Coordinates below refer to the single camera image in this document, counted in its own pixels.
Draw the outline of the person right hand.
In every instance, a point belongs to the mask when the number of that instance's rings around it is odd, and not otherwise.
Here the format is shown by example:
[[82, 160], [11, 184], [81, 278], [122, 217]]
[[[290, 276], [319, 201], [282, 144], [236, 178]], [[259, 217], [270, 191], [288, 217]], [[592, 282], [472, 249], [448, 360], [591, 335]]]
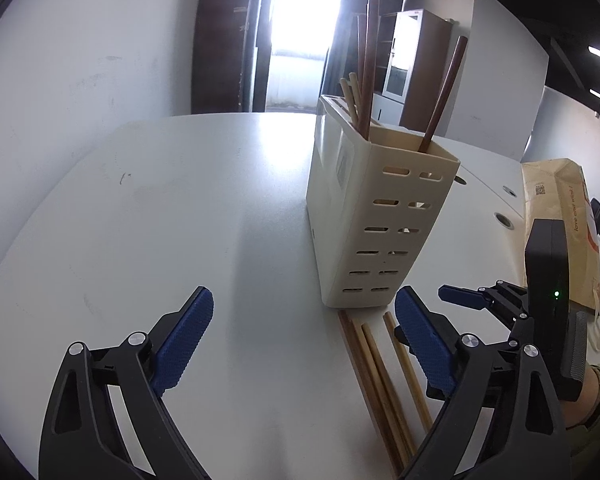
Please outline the person right hand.
[[600, 428], [600, 366], [589, 366], [584, 374], [580, 396], [575, 401], [562, 401], [562, 416], [567, 429]]

